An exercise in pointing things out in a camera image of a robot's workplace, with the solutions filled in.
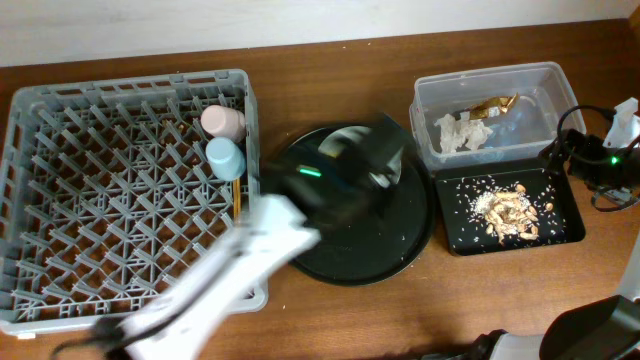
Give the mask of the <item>light grey round plate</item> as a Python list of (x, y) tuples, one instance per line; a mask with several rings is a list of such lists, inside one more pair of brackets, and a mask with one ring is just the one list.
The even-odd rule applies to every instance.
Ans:
[[(340, 128), (339, 130), (329, 134), (320, 143), (318, 151), (329, 157), (336, 158), (343, 152), (346, 145), (350, 143), (359, 143), (370, 131), (371, 129), (365, 126), (347, 126)], [(402, 155), (403, 148), (401, 148), (387, 163), (387, 167), (390, 169), (389, 173), (370, 173), (369, 178), (383, 188), (388, 188), (391, 185), (397, 185), (401, 178)]]

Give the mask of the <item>white paper napkin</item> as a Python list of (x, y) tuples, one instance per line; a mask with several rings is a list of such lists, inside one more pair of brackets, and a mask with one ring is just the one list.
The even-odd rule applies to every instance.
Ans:
[(456, 153), (459, 148), (478, 150), (493, 131), (482, 120), (470, 120), (464, 116), (456, 120), (451, 114), (438, 119), (435, 125), (440, 128), (440, 147), (442, 154)]

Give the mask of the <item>wooden chopstick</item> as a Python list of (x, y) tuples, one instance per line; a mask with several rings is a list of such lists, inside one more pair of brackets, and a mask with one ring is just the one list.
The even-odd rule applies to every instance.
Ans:
[(242, 212), (242, 185), (241, 179), (237, 178), (233, 183), (234, 191), (234, 218), (238, 219)]
[(237, 178), (232, 182), (232, 195), (233, 195), (233, 218), (235, 221), (239, 219), (241, 214), (241, 183)]

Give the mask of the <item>blue plastic cup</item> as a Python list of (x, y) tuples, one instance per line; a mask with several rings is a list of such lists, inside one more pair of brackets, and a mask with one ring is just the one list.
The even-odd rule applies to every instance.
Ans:
[(246, 160), (242, 151), (228, 138), (211, 139), (206, 145), (205, 155), (213, 174), (220, 180), (234, 181), (246, 170)]

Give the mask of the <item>pink plastic cup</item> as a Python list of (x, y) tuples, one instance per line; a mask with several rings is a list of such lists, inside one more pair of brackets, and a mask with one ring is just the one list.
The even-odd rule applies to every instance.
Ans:
[(211, 105), (204, 109), (200, 117), (202, 128), (214, 137), (225, 137), (235, 143), (246, 137), (245, 115), (235, 109)]

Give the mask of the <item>food scraps pile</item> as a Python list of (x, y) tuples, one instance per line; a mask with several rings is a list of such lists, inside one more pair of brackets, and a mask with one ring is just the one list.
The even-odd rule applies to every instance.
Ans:
[(506, 187), (475, 189), (476, 196), (470, 202), (470, 220), (483, 225), (486, 235), (495, 238), (502, 246), (507, 239), (536, 241), (544, 229), (552, 235), (559, 233), (554, 196), (545, 201), (545, 192), (536, 197), (529, 195), (519, 182)]

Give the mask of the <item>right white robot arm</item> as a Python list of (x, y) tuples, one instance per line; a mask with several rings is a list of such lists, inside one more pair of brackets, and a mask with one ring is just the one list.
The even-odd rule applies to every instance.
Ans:
[[(638, 102), (596, 111), (605, 138), (557, 127), (537, 157), (439, 172), (435, 187), (450, 251), (458, 256), (583, 240), (586, 229), (568, 183), (584, 182), (591, 204), (613, 213), (639, 202)], [(480, 335), (462, 359), (636, 359), (639, 356), (639, 251), (616, 292), (559, 315), (542, 335)]]

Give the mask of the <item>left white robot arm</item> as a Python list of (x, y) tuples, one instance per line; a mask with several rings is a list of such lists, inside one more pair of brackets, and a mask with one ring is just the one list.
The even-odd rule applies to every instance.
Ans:
[(321, 233), (375, 207), (393, 182), (391, 162), (411, 135), (389, 116), (359, 139), (338, 140), (330, 156), (301, 142), (264, 168), (262, 193), (239, 224), (155, 300), (128, 316), (100, 318), (85, 339), (50, 354), (97, 348), (105, 359), (195, 359), (234, 303), (280, 267), (313, 248)]

